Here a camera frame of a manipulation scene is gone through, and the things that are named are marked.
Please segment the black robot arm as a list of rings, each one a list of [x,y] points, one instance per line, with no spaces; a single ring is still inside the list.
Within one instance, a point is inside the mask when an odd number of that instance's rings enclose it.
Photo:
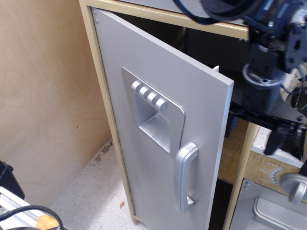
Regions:
[[[289,137],[298,138],[307,122],[281,97],[285,76],[307,60],[307,4],[303,0],[203,0],[206,17],[176,1],[202,25],[242,20],[248,26],[250,59],[242,73],[246,85],[232,94],[229,118],[250,121],[271,130],[265,155],[272,155]]]

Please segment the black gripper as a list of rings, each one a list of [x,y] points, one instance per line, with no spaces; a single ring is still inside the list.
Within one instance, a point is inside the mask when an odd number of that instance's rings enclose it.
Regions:
[[[307,118],[282,100],[285,72],[276,66],[246,64],[242,74],[246,84],[233,92],[224,137],[230,137],[238,118],[250,121],[272,130],[264,154],[273,155],[288,137],[301,136]]]

